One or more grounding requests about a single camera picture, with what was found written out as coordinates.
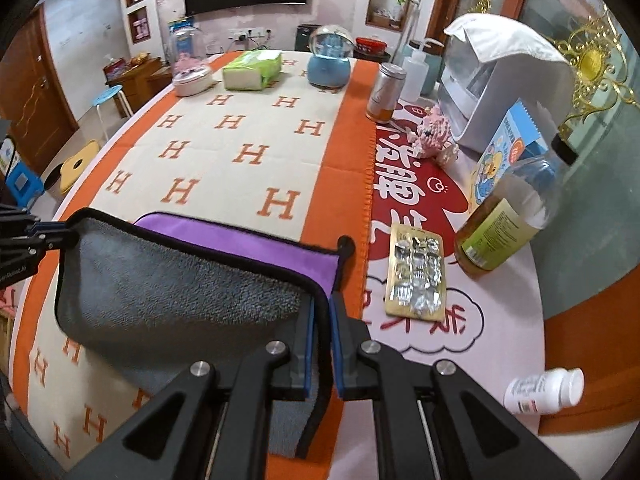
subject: yellow stool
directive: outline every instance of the yellow stool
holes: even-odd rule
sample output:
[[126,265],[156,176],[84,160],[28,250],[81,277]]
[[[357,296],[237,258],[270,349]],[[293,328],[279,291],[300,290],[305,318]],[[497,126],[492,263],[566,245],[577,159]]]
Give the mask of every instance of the yellow stool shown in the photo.
[[60,168],[60,191],[63,195],[69,192],[99,151],[100,144],[90,140],[82,150],[65,161]]

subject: green bottle label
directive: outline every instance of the green bottle label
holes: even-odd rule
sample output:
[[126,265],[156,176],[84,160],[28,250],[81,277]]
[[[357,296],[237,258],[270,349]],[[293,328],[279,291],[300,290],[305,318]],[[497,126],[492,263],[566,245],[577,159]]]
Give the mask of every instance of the green bottle label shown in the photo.
[[538,231],[520,218],[503,198],[474,233],[462,242],[462,250],[476,266],[494,270]]

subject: red basket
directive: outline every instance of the red basket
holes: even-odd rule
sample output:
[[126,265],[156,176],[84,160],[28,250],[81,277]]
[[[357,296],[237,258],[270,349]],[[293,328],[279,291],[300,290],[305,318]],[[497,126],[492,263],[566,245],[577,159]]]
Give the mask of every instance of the red basket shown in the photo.
[[356,48],[363,54],[384,56],[386,43],[371,38],[356,38]]

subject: silver lid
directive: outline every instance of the silver lid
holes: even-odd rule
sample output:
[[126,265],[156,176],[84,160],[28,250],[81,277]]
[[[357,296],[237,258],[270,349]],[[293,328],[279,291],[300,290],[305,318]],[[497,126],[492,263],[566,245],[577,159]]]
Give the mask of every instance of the silver lid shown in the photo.
[[404,79],[406,77],[406,70],[404,68],[391,63],[383,63],[380,65],[380,72],[394,79]]

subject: microfiber towel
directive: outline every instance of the microfiber towel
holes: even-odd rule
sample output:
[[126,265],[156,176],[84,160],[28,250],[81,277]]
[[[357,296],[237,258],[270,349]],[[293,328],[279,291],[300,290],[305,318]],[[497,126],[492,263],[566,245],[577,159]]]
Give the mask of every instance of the microfiber towel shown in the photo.
[[68,225],[80,239],[61,253],[60,328],[150,393],[194,361],[236,362],[277,338],[309,308],[306,282],[289,275],[312,278],[309,396],[275,402],[270,435],[271,452],[306,455],[331,395],[326,296],[340,253],[170,214],[131,226],[84,209]]

